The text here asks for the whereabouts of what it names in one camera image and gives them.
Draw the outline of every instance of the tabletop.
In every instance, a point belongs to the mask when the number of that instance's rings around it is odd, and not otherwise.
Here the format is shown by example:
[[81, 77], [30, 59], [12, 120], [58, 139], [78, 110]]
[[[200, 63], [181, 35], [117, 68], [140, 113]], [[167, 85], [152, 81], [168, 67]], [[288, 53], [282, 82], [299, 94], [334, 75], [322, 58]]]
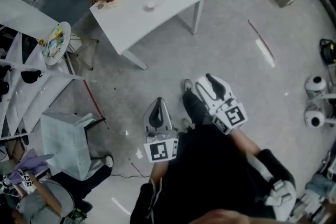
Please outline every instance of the tabletop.
[[[93, 5], [90, 10], [118, 54], [157, 26], [201, 0], [115, 0], [102, 9]], [[148, 3], [155, 8], [149, 11]]]

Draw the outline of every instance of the person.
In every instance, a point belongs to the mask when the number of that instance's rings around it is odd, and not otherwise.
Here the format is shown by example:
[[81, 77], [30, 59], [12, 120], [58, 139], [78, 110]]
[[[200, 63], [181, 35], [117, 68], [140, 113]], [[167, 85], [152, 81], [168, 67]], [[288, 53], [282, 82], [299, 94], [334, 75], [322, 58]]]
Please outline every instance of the person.
[[260, 160], [274, 179], [289, 182], [294, 205], [294, 178], [272, 152], [261, 150], [239, 129], [224, 135], [215, 125], [204, 124], [207, 108], [193, 93], [191, 80], [183, 81], [182, 90], [184, 107], [195, 128], [182, 120], [186, 132], [179, 134], [176, 159], [154, 163], [149, 182], [141, 186], [130, 223], [224, 224], [218, 214], [211, 217], [213, 210], [220, 210], [221, 216], [231, 211], [242, 214], [242, 221], [237, 222], [241, 224], [250, 223], [251, 218], [275, 219], [273, 207], [264, 203], [271, 182], [247, 162], [248, 154]]
[[59, 224], [62, 218], [71, 214], [75, 208], [87, 213], [92, 206], [83, 199], [111, 175], [113, 159], [105, 157], [101, 166], [91, 177], [84, 181], [76, 180], [60, 172], [41, 183], [35, 175], [29, 174], [35, 191], [30, 195], [18, 185], [14, 185], [21, 201], [18, 210], [6, 205], [0, 206], [0, 216], [5, 224]]

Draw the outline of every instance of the white shelf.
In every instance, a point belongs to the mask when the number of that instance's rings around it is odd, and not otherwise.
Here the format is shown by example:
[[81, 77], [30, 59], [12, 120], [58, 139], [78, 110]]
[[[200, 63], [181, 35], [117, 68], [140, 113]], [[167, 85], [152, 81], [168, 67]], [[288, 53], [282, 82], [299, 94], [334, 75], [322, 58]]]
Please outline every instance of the white shelf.
[[[46, 64], [41, 52], [42, 49], [39, 45], [37, 45], [33, 52], [29, 55], [25, 64], [45, 70]], [[22, 78], [19, 78], [19, 82], [14, 90], [6, 115], [11, 135], [15, 135], [16, 129], [29, 105], [49, 77], [50, 75], [43, 74], [41, 78], [38, 78], [36, 82], [31, 84], [25, 83]]]
[[[22, 63], [22, 34], [20, 32], [17, 33], [13, 40], [12, 45], [7, 53], [6, 60]], [[12, 94], [15, 90], [17, 82], [19, 81], [19, 78], [20, 71], [17, 69], [12, 69], [11, 72], [7, 72], [4, 78], [4, 81], [8, 82], [9, 84], [9, 91], [5, 95], [3, 95], [2, 102], [0, 103], [0, 131], [2, 131], [6, 118], [6, 113], [8, 110], [8, 105], [12, 98]]]
[[[53, 71], [69, 73], [66, 61], [61, 59], [52, 66]], [[51, 76], [40, 88], [28, 110], [23, 116], [27, 133], [31, 133], [43, 112], [45, 112], [62, 90], [70, 83], [71, 79]]]

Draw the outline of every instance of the table leg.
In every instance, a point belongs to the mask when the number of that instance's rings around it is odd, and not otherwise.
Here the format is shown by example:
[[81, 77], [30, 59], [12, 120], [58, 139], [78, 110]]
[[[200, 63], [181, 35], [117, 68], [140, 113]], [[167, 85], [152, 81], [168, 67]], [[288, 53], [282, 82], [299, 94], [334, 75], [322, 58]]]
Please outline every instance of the table leg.
[[197, 2], [195, 4], [193, 26], [191, 28], [191, 33], [193, 35], [195, 35], [197, 33], [198, 24], [200, 23], [199, 19], [201, 17], [203, 3], [204, 3], [204, 0], [201, 0], [200, 2]]
[[148, 66], [146, 66], [138, 57], [136, 57], [129, 50], [126, 50], [122, 53], [127, 59], [134, 62], [137, 66], [141, 67], [143, 70], [146, 70]]

